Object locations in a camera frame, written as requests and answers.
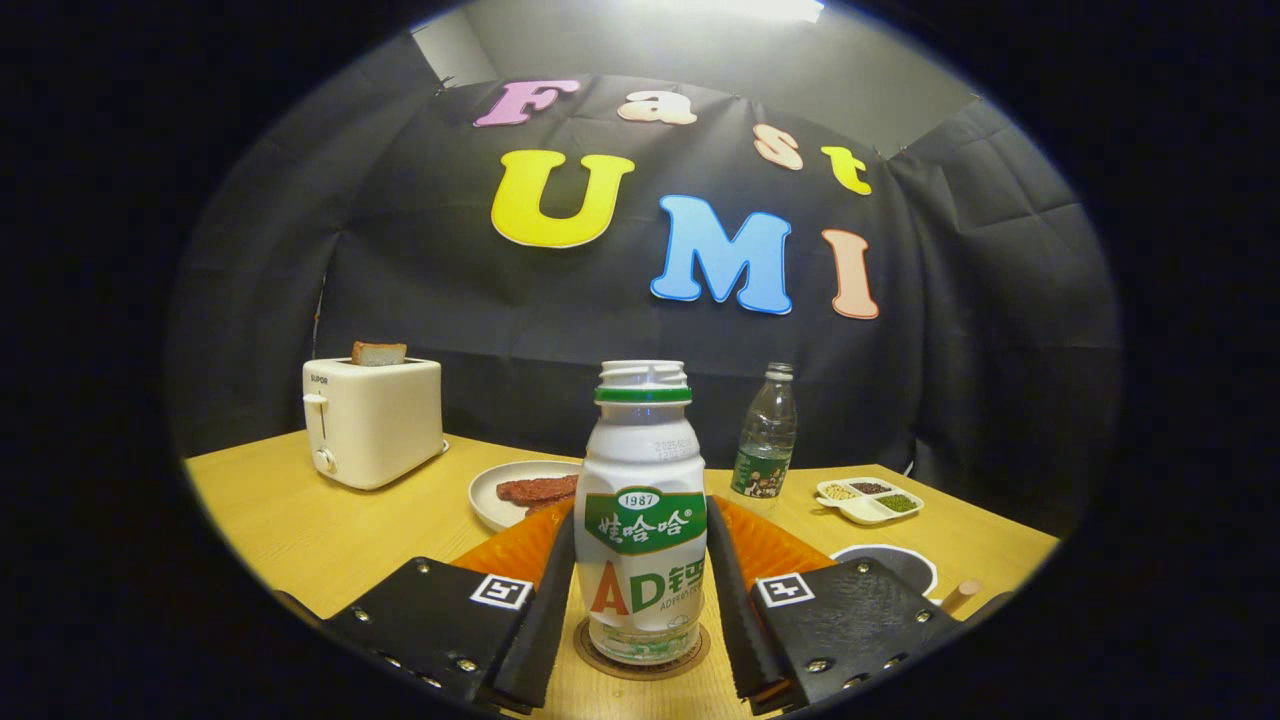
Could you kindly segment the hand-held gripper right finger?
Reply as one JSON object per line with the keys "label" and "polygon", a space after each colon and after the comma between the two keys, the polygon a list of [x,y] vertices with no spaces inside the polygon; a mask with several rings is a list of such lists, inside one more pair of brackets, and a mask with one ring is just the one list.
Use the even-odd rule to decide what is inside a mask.
{"label": "hand-held gripper right finger", "polygon": [[707,501],[707,542],[733,685],[754,714],[851,700],[963,633],[883,562],[836,562],[721,497]]}

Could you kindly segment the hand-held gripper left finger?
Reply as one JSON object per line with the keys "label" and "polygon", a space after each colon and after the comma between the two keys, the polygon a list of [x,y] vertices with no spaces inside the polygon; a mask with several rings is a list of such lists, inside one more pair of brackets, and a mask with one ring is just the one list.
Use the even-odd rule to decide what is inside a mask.
{"label": "hand-held gripper left finger", "polygon": [[572,518],[559,501],[451,562],[411,559],[325,628],[456,703],[540,708],[573,574]]}

